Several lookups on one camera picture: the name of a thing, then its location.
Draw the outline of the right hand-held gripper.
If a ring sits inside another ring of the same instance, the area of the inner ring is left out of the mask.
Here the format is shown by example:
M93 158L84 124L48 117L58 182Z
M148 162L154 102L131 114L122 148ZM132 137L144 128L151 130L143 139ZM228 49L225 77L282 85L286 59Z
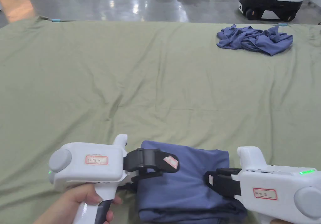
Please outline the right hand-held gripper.
M293 224L321 223L321 172L315 168L268 165L258 147L238 147L241 168L204 174L204 183L257 213L262 224L280 219Z

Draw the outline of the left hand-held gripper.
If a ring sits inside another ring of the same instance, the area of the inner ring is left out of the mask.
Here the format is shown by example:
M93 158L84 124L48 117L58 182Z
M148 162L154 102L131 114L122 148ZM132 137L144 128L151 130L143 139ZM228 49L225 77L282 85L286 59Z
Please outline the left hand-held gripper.
M111 145L84 142L64 144L49 159L49 180L57 191L92 183L102 201L95 205L82 202L74 224L103 224L118 186L127 182L176 173L179 158L159 149L138 148L127 152L128 136L119 134ZM139 167L153 172L138 171Z

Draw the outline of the person's left hand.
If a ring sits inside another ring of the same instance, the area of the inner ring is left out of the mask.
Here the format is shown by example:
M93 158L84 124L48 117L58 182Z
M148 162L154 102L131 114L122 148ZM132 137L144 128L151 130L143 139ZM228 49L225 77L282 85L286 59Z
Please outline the person's left hand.
M96 193L94 184L84 184L66 191L35 224L72 224L82 202L97 205L103 199Z

